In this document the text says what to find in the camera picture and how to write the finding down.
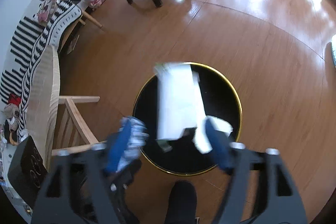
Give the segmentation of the white tissue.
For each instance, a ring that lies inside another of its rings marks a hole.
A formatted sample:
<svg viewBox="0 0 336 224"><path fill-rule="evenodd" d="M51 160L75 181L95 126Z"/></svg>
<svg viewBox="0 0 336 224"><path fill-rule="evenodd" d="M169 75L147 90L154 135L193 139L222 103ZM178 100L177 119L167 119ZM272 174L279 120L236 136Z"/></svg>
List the white tissue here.
<svg viewBox="0 0 336 224"><path fill-rule="evenodd" d="M197 126L193 139L197 150L202 153L221 152L225 149L233 127L225 120L206 116Z"/></svg>

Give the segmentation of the blue white wrapper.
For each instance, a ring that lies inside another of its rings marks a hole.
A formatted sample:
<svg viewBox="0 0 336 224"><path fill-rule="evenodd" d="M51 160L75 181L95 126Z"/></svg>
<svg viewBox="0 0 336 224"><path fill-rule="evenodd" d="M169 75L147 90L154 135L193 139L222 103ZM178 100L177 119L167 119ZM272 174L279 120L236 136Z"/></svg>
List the blue white wrapper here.
<svg viewBox="0 0 336 224"><path fill-rule="evenodd" d="M121 120L122 154L116 172L121 172L132 161L140 156L140 149L146 145L149 137L145 124L135 117L124 117Z"/></svg>

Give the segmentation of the white paper carton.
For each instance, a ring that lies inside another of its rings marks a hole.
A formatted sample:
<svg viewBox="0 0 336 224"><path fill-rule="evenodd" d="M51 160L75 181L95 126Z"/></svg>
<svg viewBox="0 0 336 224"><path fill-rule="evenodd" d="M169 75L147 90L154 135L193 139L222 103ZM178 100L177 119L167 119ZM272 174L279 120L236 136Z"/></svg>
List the white paper carton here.
<svg viewBox="0 0 336 224"><path fill-rule="evenodd" d="M206 141L206 117L199 75L190 64L164 63L155 67L158 78L158 140L178 140L187 128L195 129L194 142Z"/></svg>

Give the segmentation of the black gold-rimmed trash bin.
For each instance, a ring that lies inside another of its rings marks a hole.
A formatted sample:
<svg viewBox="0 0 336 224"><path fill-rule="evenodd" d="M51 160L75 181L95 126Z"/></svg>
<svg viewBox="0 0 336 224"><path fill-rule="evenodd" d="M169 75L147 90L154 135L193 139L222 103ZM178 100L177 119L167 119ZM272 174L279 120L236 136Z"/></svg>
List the black gold-rimmed trash bin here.
<svg viewBox="0 0 336 224"><path fill-rule="evenodd" d="M237 141L242 129L242 105L231 82L216 69L200 63L189 62L191 70L200 77L200 90L205 114L227 121L232 127L230 138ZM194 146L191 135L181 140L170 141L173 149L163 152L157 137L158 79L151 76L140 89L134 106L133 116L141 120L149 134L146 145L141 149L145 159L164 173L176 176L197 176L216 167L210 154L202 154Z"/></svg>

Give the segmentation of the wooden oval table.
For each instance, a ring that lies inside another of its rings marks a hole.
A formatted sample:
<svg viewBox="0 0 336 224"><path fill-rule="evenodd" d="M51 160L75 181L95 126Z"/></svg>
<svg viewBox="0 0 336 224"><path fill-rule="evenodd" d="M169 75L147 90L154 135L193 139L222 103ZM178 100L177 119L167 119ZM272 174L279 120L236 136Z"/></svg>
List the wooden oval table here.
<svg viewBox="0 0 336 224"><path fill-rule="evenodd" d="M58 54L47 46L33 74L25 125L46 169L59 151L76 153L98 143L76 105L99 100L99 96L60 95Z"/></svg>

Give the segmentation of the black shoe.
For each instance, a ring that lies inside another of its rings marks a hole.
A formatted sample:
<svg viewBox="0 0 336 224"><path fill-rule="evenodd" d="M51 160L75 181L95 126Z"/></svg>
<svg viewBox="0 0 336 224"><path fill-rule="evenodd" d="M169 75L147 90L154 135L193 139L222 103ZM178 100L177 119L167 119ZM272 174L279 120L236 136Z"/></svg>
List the black shoe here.
<svg viewBox="0 0 336 224"><path fill-rule="evenodd" d="M197 192L189 181L177 181L171 189L164 223L195 223Z"/></svg>

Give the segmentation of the black box with gold print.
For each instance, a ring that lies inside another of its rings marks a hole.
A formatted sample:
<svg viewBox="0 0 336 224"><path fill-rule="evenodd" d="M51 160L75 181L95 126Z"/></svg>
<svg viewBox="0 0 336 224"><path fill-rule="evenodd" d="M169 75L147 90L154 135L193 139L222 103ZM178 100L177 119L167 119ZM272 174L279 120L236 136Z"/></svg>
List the black box with gold print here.
<svg viewBox="0 0 336 224"><path fill-rule="evenodd" d="M34 208L35 201L47 170L31 136L16 148L7 177L22 200Z"/></svg>

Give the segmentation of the brown plush toy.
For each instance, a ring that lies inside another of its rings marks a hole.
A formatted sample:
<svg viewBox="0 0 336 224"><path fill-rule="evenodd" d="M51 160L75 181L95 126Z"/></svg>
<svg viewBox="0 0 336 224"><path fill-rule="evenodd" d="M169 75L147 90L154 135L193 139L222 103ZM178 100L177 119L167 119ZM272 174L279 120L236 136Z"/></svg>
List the brown plush toy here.
<svg viewBox="0 0 336 224"><path fill-rule="evenodd" d="M6 105L3 109L3 114L6 117L6 121L9 124L9 130L11 132L16 132L18 129L18 122L19 122L19 109L18 106L10 103Z"/></svg>

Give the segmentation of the red black cushion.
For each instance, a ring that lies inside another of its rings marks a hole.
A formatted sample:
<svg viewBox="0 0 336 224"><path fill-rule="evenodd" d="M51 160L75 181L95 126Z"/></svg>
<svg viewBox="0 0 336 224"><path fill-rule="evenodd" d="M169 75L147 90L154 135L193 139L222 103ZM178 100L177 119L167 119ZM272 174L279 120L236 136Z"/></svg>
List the red black cushion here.
<svg viewBox="0 0 336 224"><path fill-rule="evenodd" d="M20 103L21 103L21 97L20 96L17 96L14 93L9 94L8 104L13 104L13 105L19 106Z"/></svg>

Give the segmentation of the black white striped sofa blanket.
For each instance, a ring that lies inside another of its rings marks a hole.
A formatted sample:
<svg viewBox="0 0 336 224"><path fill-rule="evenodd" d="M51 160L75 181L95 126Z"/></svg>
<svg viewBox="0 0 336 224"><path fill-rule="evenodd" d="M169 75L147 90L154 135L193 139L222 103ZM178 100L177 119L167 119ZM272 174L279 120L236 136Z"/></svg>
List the black white striped sofa blanket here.
<svg viewBox="0 0 336 224"><path fill-rule="evenodd" d="M47 23L40 23L37 12L45 0L32 0L21 17L10 41L1 73L1 107L11 94L19 96L18 131L26 127L26 112L33 74L48 45L59 46L66 28L82 16L82 10L70 0L60 1Z"/></svg>

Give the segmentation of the pink cartoon cushion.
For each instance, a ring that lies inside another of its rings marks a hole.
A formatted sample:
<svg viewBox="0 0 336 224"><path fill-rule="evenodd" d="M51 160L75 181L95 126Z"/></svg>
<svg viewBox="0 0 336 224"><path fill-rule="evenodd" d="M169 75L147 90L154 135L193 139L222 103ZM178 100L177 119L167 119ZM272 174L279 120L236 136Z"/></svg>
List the pink cartoon cushion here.
<svg viewBox="0 0 336 224"><path fill-rule="evenodd" d="M47 23L58 7L58 0L44 0L36 16L39 23Z"/></svg>

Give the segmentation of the wooden sofa frame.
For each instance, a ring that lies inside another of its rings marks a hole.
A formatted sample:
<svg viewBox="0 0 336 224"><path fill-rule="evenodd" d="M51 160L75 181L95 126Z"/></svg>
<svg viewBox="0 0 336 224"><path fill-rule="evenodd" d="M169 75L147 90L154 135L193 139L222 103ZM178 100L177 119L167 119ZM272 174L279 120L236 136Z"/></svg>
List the wooden sofa frame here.
<svg viewBox="0 0 336 224"><path fill-rule="evenodd" d="M102 28L102 24L98 22L93 16L89 15L86 11L82 10L82 15L84 18L88 19L90 22L92 22L95 26L98 28Z"/></svg>

